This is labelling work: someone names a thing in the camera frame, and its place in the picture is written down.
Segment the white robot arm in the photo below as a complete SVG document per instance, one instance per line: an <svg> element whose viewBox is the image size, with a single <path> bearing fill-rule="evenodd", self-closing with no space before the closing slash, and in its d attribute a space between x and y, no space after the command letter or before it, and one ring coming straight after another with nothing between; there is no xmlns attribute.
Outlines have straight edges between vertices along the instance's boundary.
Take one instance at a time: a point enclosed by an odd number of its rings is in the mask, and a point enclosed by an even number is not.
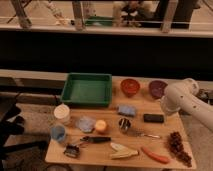
<svg viewBox="0 0 213 171"><path fill-rule="evenodd" d="M198 92L199 85L192 78L171 83L165 88L160 100L161 109L166 115L182 109L213 132L213 107L198 99Z"/></svg>

